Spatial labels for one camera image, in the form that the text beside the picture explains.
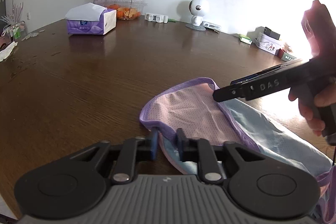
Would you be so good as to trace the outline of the person's right hand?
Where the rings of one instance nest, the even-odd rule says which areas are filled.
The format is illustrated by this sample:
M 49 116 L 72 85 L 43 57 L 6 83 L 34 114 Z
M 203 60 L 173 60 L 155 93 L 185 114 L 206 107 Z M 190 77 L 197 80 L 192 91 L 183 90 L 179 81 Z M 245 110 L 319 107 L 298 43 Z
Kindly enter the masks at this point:
M 299 112 L 315 135 L 335 145 L 335 25 L 318 0 L 305 11 L 301 24 L 313 58 L 298 70 L 307 79 L 291 87 L 289 99 L 298 100 Z

